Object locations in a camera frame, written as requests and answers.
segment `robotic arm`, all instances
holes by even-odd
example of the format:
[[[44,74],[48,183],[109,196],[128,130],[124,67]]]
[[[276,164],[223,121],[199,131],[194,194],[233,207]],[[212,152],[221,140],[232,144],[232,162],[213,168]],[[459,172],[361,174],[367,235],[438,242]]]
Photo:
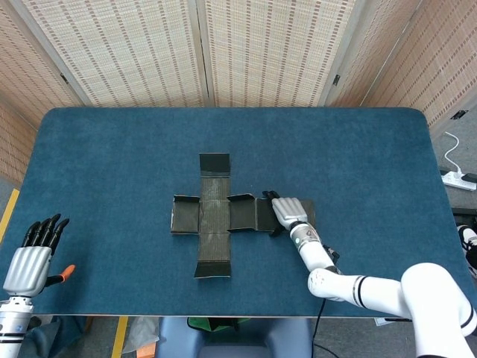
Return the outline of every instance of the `robotic arm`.
[[[296,198],[274,198],[272,206],[310,271],[313,295],[411,318],[417,357],[474,357],[465,336],[477,328],[476,311],[446,269],[420,263],[408,268],[400,282],[342,275]]]
[[[16,358],[20,351],[34,306],[31,299],[45,287],[66,281],[75,270],[68,266],[62,274],[48,276],[51,258],[69,219],[56,223],[60,214],[30,226],[22,246],[16,249],[3,285],[9,301],[0,302],[0,357]]]

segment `electrical outlet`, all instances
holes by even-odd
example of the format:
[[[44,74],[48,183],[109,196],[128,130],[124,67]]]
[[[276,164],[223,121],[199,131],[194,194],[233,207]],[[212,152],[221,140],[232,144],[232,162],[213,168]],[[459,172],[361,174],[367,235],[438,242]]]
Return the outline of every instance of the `electrical outlet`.
[[[464,175],[460,175],[457,172],[448,172],[447,174],[442,175],[442,181],[447,186],[452,186],[454,188],[469,190],[471,192],[476,190],[477,184],[462,180],[463,176]]]

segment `yellow tape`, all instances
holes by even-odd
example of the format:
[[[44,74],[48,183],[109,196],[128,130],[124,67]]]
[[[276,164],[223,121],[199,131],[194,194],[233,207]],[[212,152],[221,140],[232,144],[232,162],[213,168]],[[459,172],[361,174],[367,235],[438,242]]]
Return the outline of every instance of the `yellow tape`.
[[[119,317],[116,337],[114,338],[113,352],[111,358],[121,358],[122,345],[126,336],[127,316]]]
[[[0,244],[3,241],[3,236],[5,236],[5,231],[7,231],[8,222],[12,216],[13,208],[15,207],[19,193],[20,192],[17,189],[14,189],[10,195],[10,199],[8,199],[7,207],[5,208],[0,221]]]

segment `orange object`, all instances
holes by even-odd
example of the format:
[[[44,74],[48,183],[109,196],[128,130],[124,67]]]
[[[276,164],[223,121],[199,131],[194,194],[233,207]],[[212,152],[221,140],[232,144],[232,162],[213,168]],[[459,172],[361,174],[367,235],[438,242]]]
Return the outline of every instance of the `orange object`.
[[[137,358],[154,358],[156,356],[156,342],[145,345],[136,351]]]
[[[63,278],[63,282],[69,279],[69,277],[72,275],[75,269],[76,269],[75,265],[70,265],[67,268],[65,268],[65,271],[63,271],[60,275]]]

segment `table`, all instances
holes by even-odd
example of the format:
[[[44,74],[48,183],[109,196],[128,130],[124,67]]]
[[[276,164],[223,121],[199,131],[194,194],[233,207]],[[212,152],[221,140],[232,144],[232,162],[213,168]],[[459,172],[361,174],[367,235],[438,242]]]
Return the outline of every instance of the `table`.
[[[198,239],[170,234],[171,207],[174,194],[200,192],[208,152],[230,153],[232,194],[312,199],[345,274],[399,280],[415,263],[438,263],[477,304],[426,121],[405,108],[54,109],[1,247],[0,279],[28,226],[62,213],[71,222],[50,272],[77,269],[34,299],[37,314],[317,315],[321,301],[286,235],[233,233],[232,277],[194,279]],[[330,301],[323,315],[383,314]]]

